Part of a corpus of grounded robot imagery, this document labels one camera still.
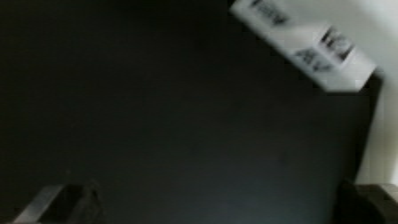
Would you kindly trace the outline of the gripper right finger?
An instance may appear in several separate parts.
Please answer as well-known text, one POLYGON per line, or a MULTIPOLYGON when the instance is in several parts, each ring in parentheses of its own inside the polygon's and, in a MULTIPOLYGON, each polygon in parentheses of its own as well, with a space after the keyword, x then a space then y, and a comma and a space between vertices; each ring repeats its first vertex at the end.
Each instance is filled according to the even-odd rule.
POLYGON ((376 184, 342 181, 335 199, 335 224, 398 224, 398 201, 376 184))

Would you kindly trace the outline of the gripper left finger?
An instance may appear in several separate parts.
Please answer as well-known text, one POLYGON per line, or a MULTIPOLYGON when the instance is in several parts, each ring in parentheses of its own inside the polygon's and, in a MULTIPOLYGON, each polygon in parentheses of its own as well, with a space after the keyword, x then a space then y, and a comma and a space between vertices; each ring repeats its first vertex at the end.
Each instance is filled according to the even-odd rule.
POLYGON ((97 184, 44 186, 10 224, 106 224, 97 184))

